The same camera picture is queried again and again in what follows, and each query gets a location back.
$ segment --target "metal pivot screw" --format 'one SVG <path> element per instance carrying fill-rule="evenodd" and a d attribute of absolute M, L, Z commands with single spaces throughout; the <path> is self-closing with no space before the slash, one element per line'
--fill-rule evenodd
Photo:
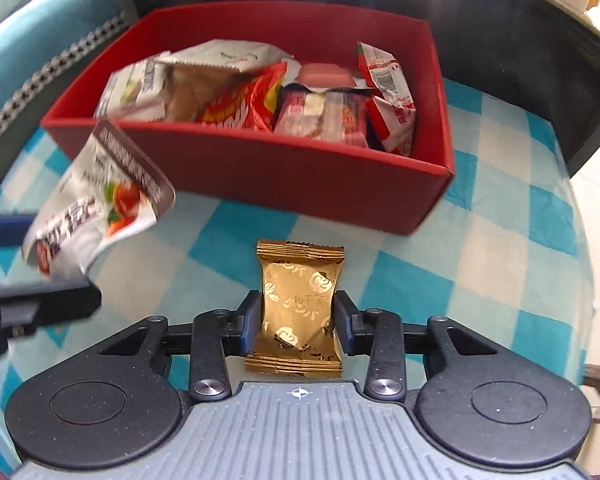
<path fill-rule="evenodd" d="M 399 394 L 402 386 L 393 379 L 374 379 L 369 384 L 369 389 L 376 395 L 391 396 Z"/>
<path fill-rule="evenodd" d="M 193 390 L 200 395 L 214 396 L 226 390 L 226 385 L 218 379 L 202 379 L 193 385 Z"/>

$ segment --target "metal bolt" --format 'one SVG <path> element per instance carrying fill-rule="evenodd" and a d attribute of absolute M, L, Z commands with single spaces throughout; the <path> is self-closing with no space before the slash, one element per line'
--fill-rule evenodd
<path fill-rule="evenodd" d="M 25 335 L 24 327 L 22 325 L 16 325 L 11 327 L 11 335 L 13 337 L 22 337 Z"/>
<path fill-rule="evenodd" d="M 226 385 L 218 379 L 202 379 L 193 385 L 197 394 L 204 396 L 219 395 L 226 390 Z"/>
<path fill-rule="evenodd" d="M 393 379 L 374 379 L 369 384 L 369 389 L 376 395 L 390 396 L 399 394 L 402 391 L 402 385 Z"/>

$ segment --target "round black pad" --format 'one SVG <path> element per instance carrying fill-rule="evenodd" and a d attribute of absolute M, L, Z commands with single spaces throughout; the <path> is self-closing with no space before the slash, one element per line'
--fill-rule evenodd
<path fill-rule="evenodd" d="M 415 413 L 441 449 L 498 468 L 573 458 L 589 431 L 590 407 L 574 384 L 513 352 L 447 355 Z"/>
<path fill-rule="evenodd" d="M 475 411 L 503 424 L 524 424 L 544 413 L 546 401 L 526 384 L 497 381 L 476 388 L 471 395 Z"/>
<path fill-rule="evenodd" d="M 119 387 L 84 381 L 56 393 L 51 399 L 51 411 L 72 424 L 97 424 L 115 417 L 125 404 L 126 395 Z"/>
<path fill-rule="evenodd" d="M 150 368 L 160 358 L 160 334 L 147 346 L 153 333 L 144 343 L 143 334 L 137 338 L 142 348 L 135 354 L 125 343 L 133 335 L 112 347 L 122 355 L 106 354 L 103 342 L 23 383 L 4 410 L 21 457 L 60 469 L 104 468 L 167 438 L 182 408 L 177 392 Z"/>

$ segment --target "red snack bag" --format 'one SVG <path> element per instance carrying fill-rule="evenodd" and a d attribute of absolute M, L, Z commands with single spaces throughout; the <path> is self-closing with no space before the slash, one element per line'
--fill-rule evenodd
<path fill-rule="evenodd" d="M 264 67 L 253 80 L 211 101 L 200 115 L 200 122 L 271 132 L 278 89 L 285 73 L 286 62 Z"/>
<path fill-rule="evenodd" d="M 368 85 L 382 94 L 366 103 L 382 145 L 389 153 L 409 155 L 416 107 L 400 64 L 392 54 L 358 42 L 358 68 Z"/>

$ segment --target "white snack bag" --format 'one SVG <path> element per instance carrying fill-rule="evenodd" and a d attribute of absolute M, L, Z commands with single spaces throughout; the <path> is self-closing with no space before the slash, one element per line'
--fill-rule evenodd
<path fill-rule="evenodd" d="M 29 227 L 22 256 L 43 274 L 84 275 L 104 249 L 151 227 L 174 201 L 162 171 L 100 121 Z"/>
<path fill-rule="evenodd" d="M 242 40 L 210 40 L 179 52 L 160 54 L 158 62 L 168 65 L 207 66 L 229 72 L 253 72 L 283 57 L 284 50 L 268 43 Z"/>
<path fill-rule="evenodd" d="M 161 121 L 165 118 L 169 68 L 151 56 L 109 76 L 95 118 Z"/>
<path fill-rule="evenodd" d="M 366 104 L 378 138 L 389 153 L 408 156 L 416 107 L 402 67 L 393 54 L 366 43 L 358 43 L 358 65 L 369 86 L 382 93 Z"/>

